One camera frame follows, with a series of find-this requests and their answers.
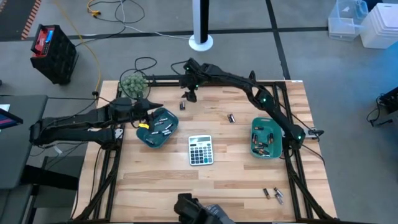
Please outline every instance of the potted plant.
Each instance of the potted plant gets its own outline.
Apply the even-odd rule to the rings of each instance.
[[[122,97],[130,98],[143,98],[148,87],[147,80],[141,74],[129,75],[122,80],[120,85]]]

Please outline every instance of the concrete floor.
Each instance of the concrete floor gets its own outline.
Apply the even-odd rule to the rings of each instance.
[[[135,24],[145,31],[192,30],[191,2],[187,0],[137,0],[146,18]],[[333,0],[271,0],[278,27],[326,26]],[[82,34],[110,34],[120,24],[97,21],[86,14],[86,1],[61,0],[60,4]],[[101,6],[104,17],[113,18],[115,6]],[[126,3],[126,19],[135,19],[137,8]],[[210,29],[270,28],[263,0],[211,1]],[[53,1],[43,0],[30,36],[37,24],[59,24],[68,35],[75,35]],[[121,72],[143,56],[158,60],[150,74],[172,74],[170,64],[189,57],[219,65],[226,71],[246,76],[283,79],[282,68],[271,32],[259,34],[213,35],[214,47],[194,52],[186,40],[168,37],[133,37],[90,43],[101,63],[102,79],[118,79]],[[342,220],[368,223],[396,223],[398,212],[398,138],[393,125],[372,128],[366,115],[375,99],[398,84],[398,45],[387,50],[371,50],[361,40],[340,42],[328,38],[326,31],[280,33],[291,79],[303,80],[312,115],[318,129],[325,130],[321,149],[326,161],[336,211]],[[0,42],[0,94],[47,94],[49,96],[90,97],[97,71],[89,51],[79,47],[80,58],[67,86],[52,85],[29,62],[31,42]],[[87,101],[50,100],[45,116],[75,113]],[[84,156],[84,147],[72,155]],[[47,156],[55,152],[48,151]],[[32,157],[41,164],[43,157]],[[71,207],[40,209],[35,222],[65,221]]]

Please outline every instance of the wooden tabletop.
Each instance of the wooden tabletop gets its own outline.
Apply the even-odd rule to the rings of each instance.
[[[113,100],[117,85],[117,81],[103,82],[101,96]],[[286,81],[286,86],[292,112],[312,127],[303,83]],[[236,222],[294,221],[285,161],[256,159],[249,153],[252,120],[269,115],[256,109],[243,91],[233,87],[199,88],[198,102],[186,102],[185,111],[179,110],[182,94],[179,87],[152,87],[148,97],[154,103],[163,103],[180,121],[176,132],[162,148],[147,147],[138,140],[136,129],[126,125],[111,221],[176,222],[178,216],[173,207],[179,193],[192,193],[204,205],[221,205]],[[106,103],[100,100],[98,107]],[[236,123],[229,123],[228,113],[234,114]],[[214,164],[210,166],[189,164],[188,137],[197,134],[212,136]],[[316,141],[306,139],[304,144],[320,153]],[[90,201],[98,148],[95,143],[88,145],[75,217]],[[96,168],[95,186],[100,179],[103,155],[104,152],[100,154]],[[301,155],[309,191],[325,211],[335,217],[322,161],[305,148],[301,149]],[[283,205],[274,197],[274,187],[284,193]],[[266,199],[263,188],[270,192],[270,200]],[[104,216],[107,195],[106,192],[103,197],[100,217]],[[298,198],[305,217],[299,190]]]

